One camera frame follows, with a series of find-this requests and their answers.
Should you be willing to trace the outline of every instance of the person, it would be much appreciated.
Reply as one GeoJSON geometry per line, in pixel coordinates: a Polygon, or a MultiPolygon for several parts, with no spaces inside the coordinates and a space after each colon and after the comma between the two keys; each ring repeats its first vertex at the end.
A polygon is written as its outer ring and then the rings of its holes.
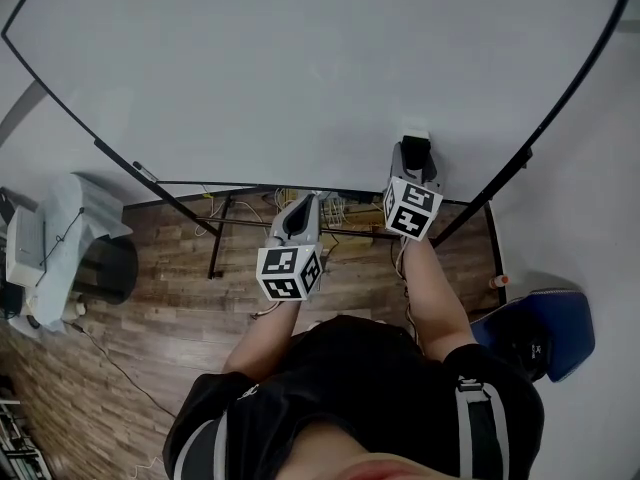
{"type": "Polygon", "coordinates": [[[428,240],[409,241],[403,263],[419,345],[348,316],[292,338],[300,303],[281,304],[220,375],[196,380],[165,443],[167,476],[527,478],[544,421],[535,388],[475,342],[428,240]]]}

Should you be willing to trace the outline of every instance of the person's left arm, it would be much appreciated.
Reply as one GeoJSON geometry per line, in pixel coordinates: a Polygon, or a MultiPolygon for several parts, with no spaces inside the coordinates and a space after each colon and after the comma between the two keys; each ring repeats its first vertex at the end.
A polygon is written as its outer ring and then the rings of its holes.
{"type": "Polygon", "coordinates": [[[299,301],[283,302],[258,318],[227,358],[222,373],[240,372],[256,382],[269,377],[289,348],[299,311],[299,301]]]}

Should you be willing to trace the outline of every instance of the white appliance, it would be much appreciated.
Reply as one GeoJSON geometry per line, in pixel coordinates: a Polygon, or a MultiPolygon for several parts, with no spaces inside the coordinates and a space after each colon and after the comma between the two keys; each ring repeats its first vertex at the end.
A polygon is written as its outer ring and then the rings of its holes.
{"type": "Polygon", "coordinates": [[[44,274],[42,217],[22,206],[7,228],[7,281],[34,288],[44,274]]]}

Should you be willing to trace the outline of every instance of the forearm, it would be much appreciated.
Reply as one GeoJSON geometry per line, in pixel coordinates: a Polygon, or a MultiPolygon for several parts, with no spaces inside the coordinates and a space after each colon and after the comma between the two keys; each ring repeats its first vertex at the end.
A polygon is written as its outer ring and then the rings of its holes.
{"type": "Polygon", "coordinates": [[[222,373],[241,372],[260,382],[276,369],[289,347],[300,302],[283,302],[258,318],[233,349],[222,373]]]}
{"type": "Polygon", "coordinates": [[[455,348],[475,342],[467,314],[428,239],[409,241],[404,274],[411,315],[427,357],[443,361],[455,348]]]}

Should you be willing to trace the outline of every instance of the person's right arm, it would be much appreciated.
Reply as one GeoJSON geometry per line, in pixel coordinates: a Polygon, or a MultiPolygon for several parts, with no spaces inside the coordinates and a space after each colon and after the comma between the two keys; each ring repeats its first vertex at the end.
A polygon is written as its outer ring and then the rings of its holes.
{"type": "Polygon", "coordinates": [[[409,240],[404,251],[411,316],[425,356],[444,361],[450,352],[476,343],[467,314],[442,271],[427,238],[409,240]]]}

